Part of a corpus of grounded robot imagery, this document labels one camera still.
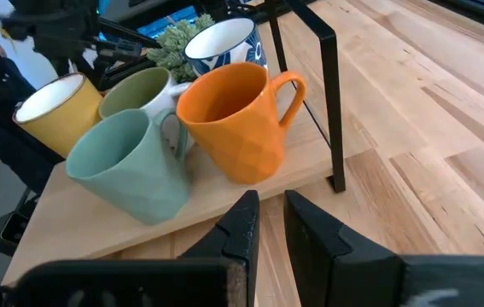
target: orange mug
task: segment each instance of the orange mug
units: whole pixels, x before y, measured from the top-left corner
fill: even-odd
[[[278,121],[276,92],[289,81],[297,83],[296,95]],[[305,93],[297,73],[271,80],[257,64],[230,64],[199,77],[179,98],[177,116],[231,181],[252,184],[282,164],[285,135]]]

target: yellow mug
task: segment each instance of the yellow mug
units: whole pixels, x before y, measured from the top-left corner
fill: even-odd
[[[100,121],[102,96],[81,73],[46,84],[23,102],[14,122],[66,158],[79,138]]]

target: green plant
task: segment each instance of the green plant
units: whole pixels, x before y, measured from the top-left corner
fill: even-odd
[[[196,75],[183,56],[183,49],[190,39],[201,30],[215,22],[208,14],[196,18],[194,25],[187,20],[181,20],[170,25],[156,39],[162,48],[150,48],[147,57],[158,67],[167,68],[178,82],[194,81]]]

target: mug rim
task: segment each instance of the mug rim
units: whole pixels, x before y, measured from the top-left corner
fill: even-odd
[[[18,113],[18,111],[20,111],[20,109],[23,107],[23,105],[24,105],[24,104],[26,104],[26,102],[27,102],[27,101],[29,101],[29,99],[30,99],[31,97],[33,97],[34,95],[36,95],[36,94],[37,94],[37,93],[38,93],[40,90],[42,90],[42,89],[44,89],[45,87],[50,86],[50,85],[52,85],[52,84],[54,84],[54,83],[56,83],[56,82],[62,81],[64,78],[69,78],[69,77],[72,77],[72,76],[74,76],[74,75],[80,75],[80,76],[82,76],[82,82],[80,82],[79,86],[77,86],[77,88],[73,90],[73,93],[71,93],[69,96],[67,96],[67,97],[65,98],[65,101],[64,101],[64,102],[62,102],[62,103],[58,104],[58,105],[57,105],[57,106],[55,106],[55,107],[52,107],[52,108],[51,108],[50,110],[48,110],[47,112],[42,113],[42,114],[38,115],[38,116],[37,116],[37,117],[35,117],[35,118],[28,119],[28,120],[17,120],[17,119],[16,119],[16,114]],[[86,75],[84,75],[83,73],[81,73],[81,72],[70,72],[70,73],[68,73],[68,74],[66,74],[66,75],[64,75],[64,76],[61,76],[61,77],[59,77],[59,78],[56,78],[56,79],[54,79],[54,80],[52,80],[52,81],[48,82],[47,84],[43,85],[43,86],[42,86],[40,89],[38,89],[38,90],[36,90],[34,93],[32,93],[32,94],[31,94],[29,97],[27,97],[27,98],[26,98],[26,99],[25,99],[25,100],[24,100],[24,101],[23,101],[23,102],[20,104],[20,106],[19,106],[19,107],[17,107],[17,108],[14,110],[14,112],[12,113],[12,120],[13,120],[13,121],[14,121],[16,124],[22,125],[22,124],[31,123],[31,122],[33,122],[33,121],[35,121],[35,120],[38,120],[38,119],[43,118],[44,116],[46,116],[46,115],[48,115],[48,114],[50,114],[50,113],[54,112],[56,109],[58,109],[58,108],[60,108],[61,106],[63,106],[63,105],[65,104],[65,102],[67,102],[69,99],[73,98],[73,96],[74,96],[75,94],[77,94],[77,92],[80,90],[80,88],[82,88],[82,86],[85,84],[86,80],[88,80],[88,77],[86,77]]]
[[[74,150],[79,146],[79,144],[86,138],[86,137],[89,137],[90,133],[92,131],[94,131],[95,133],[95,128],[97,128],[99,125],[104,125],[104,123],[106,123],[107,120],[111,120],[112,117],[114,116],[120,116],[122,113],[140,113],[144,116],[146,122],[147,122],[147,128],[145,128],[145,132],[143,133],[143,137],[141,138],[141,140],[139,140],[139,142],[137,143],[137,145],[124,157],[122,158],[120,161],[118,161],[116,164],[112,165],[111,167],[105,169],[105,170],[102,170],[102,171],[99,171],[95,174],[92,174],[92,175],[89,175],[89,176],[72,176],[72,172],[69,171],[69,157],[71,156],[71,153],[74,152]],[[150,129],[150,126],[152,125],[152,121],[151,119],[149,118],[149,116],[147,116],[147,114],[141,110],[141,109],[126,109],[126,110],[122,110],[118,113],[115,113],[109,117],[107,117],[106,119],[102,120],[101,122],[97,123],[97,125],[94,125],[90,130],[88,130],[83,136],[81,136],[79,138],[79,140],[75,143],[75,145],[73,146],[73,148],[71,148],[71,151],[69,152],[69,155],[67,156],[67,158],[65,159],[65,172],[67,173],[67,176],[68,177],[71,177],[71,178],[76,178],[76,179],[79,179],[79,180],[90,180],[90,179],[94,179],[95,177],[98,177],[102,174],[105,174],[106,172],[109,172],[115,168],[118,167],[118,165],[122,164],[129,156],[131,156],[133,154],[133,152],[136,151],[137,148],[139,148],[141,146],[141,142],[142,140],[144,139],[144,137],[147,135],[147,133],[149,133],[149,129]]]
[[[248,35],[247,35],[247,36],[246,36],[246,37],[245,37],[243,40],[241,40],[240,42],[238,42],[238,43],[237,43],[237,44],[235,44],[234,46],[232,46],[232,47],[228,48],[227,50],[225,50],[225,51],[223,51],[223,52],[221,52],[221,53],[218,53],[218,54],[216,54],[216,55],[210,55],[210,56],[205,56],[205,57],[197,57],[197,58],[196,58],[196,57],[191,57],[191,56],[187,55],[187,48],[189,47],[190,43],[192,43],[192,41],[193,41],[194,39],[196,39],[196,38],[197,38],[199,35],[201,35],[202,33],[204,33],[204,31],[209,30],[209,29],[210,29],[212,26],[216,26],[216,25],[219,25],[219,24],[221,24],[221,23],[223,23],[223,22],[232,21],[232,20],[249,20],[249,21],[251,21],[251,23],[253,23],[253,29],[252,29],[252,30],[249,32],[249,34],[248,34]],[[183,55],[184,55],[184,56],[185,56],[187,59],[191,59],[191,60],[206,60],[206,59],[209,59],[209,58],[214,58],[215,56],[219,56],[219,55],[222,55],[222,54],[224,54],[224,53],[226,53],[226,52],[231,51],[231,50],[232,50],[232,49],[234,49],[235,47],[237,47],[237,46],[239,46],[240,44],[242,44],[243,42],[245,42],[245,41],[246,41],[246,40],[247,40],[247,39],[248,39],[248,38],[251,36],[251,34],[252,34],[253,32],[255,32],[255,31],[256,31],[256,29],[257,29],[257,23],[256,23],[254,20],[252,20],[251,18],[248,18],[248,17],[234,17],[234,18],[230,18],[230,19],[227,19],[227,20],[222,20],[222,21],[219,21],[219,22],[214,23],[214,24],[212,24],[212,25],[208,26],[207,28],[205,28],[205,29],[201,30],[201,31],[200,31],[200,32],[198,32],[198,33],[197,33],[197,34],[196,34],[196,35],[195,35],[193,38],[191,38],[191,39],[189,40],[189,42],[188,42],[188,43],[187,43],[187,44],[184,46],[184,48],[183,48]]]
[[[177,111],[179,109],[179,107],[181,106],[181,103],[188,103],[188,102],[184,102],[183,100],[183,97],[187,96],[186,94],[190,91],[190,90],[194,90],[194,88],[202,83],[202,82],[205,82],[205,81],[202,81],[206,76],[210,77],[211,76],[211,73],[217,73],[217,72],[220,72],[221,70],[225,70],[225,69],[228,69],[229,67],[233,67],[233,66],[244,66],[244,65],[250,65],[254,68],[258,68],[261,72],[263,72],[265,74],[265,83],[263,84],[262,86],[262,89],[260,89],[260,92],[259,94],[250,102],[248,103],[246,106],[244,106],[243,108],[239,109],[237,112],[235,113],[232,113],[226,117],[223,117],[222,119],[217,119],[217,120],[213,120],[213,121],[206,121],[206,122],[195,122],[193,120],[187,120],[186,118],[184,117],[181,117],[179,116],[179,111]],[[266,68],[262,67],[261,65],[259,64],[255,64],[253,62],[239,62],[239,63],[231,63],[231,64],[228,64],[228,65],[223,65],[219,68],[215,68],[213,69],[212,71],[202,75],[201,77],[199,77],[185,92],[184,94],[179,98],[179,101],[178,101],[178,104],[177,104],[177,107],[176,107],[176,114],[179,118],[179,120],[181,120],[183,123],[186,123],[186,124],[190,124],[190,125],[215,125],[215,124],[220,124],[220,123],[224,123],[226,120],[234,117],[234,116],[237,116],[237,114],[241,113],[241,112],[244,112],[245,110],[248,109],[248,107],[250,107],[251,105],[253,105],[253,103],[257,100],[257,98],[262,94],[263,90],[265,89],[265,87],[270,83],[270,76],[268,75],[268,70],[266,70]]]
[[[149,103],[151,103],[154,99],[156,99],[156,97],[158,97],[159,95],[161,95],[164,92],[164,90],[166,90],[167,85],[170,83],[170,81],[172,81],[172,73],[169,71],[169,69],[164,68],[164,67],[149,67],[149,68],[145,68],[142,71],[136,72],[136,73],[130,75],[129,77],[123,79],[122,81],[118,82],[115,86],[113,86],[112,88],[110,88],[109,90],[107,90],[107,94],[105,94],[105,96],[99,101],[99,106],[97,106],[97,114],[99,115],[100,119],[108,119],[111,116],[113,116],[115,114],[118,114],[120,112],[123,112],[125,110],[135,110],[135,108],[127,108],[127,109],[121,110],[121,111],[119,111],[119,112],[117,112],[115,114],[111,114],[111,115],[108,115],[108,116],[103,116],[103,114],[102,114],[103,105],[104,105],[105,100],[107,99],[107,97],[109,96],[110,93],[112,93],[114,90],[117,90],[117,87],[120,87],[121,85],[123,85],[123,83],[125,81],[128,82],[130,79],[135,78],[135,77],[139,77],[140,74],[144,74],[145,72],[148,72],[148,71],[151,71],[151,70],[162,70],[162,71],[165,71],[167,73],[166,84],[162,87],[162,89],[160,90],[160,92],[158,92],[158,94],[156,94],[155,97],[153,97],[151,100],[147,101],[141,107],[138,107],[137,110],[141,109],[142,107],[145,107],[146,105],[148,105]]]

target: faceted ceramic mug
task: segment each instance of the faceted ceramic mug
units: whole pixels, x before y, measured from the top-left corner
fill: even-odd
[[[276,92],[290,81],[296,95],[278,121]],[[199,77],[179,99],[177,116],[231,181],[257,183],[282,164],[287,129],[305,93],[297,73],[270,79],[257,64],[230,64]]]
[[[189,198],[183,162],[187,132],[176,153],[161,126],[173,108],[152,119],[140,109],[104,119],[82,136],[67,157],[67,175],[113,206],[146,224],[175,217]]]

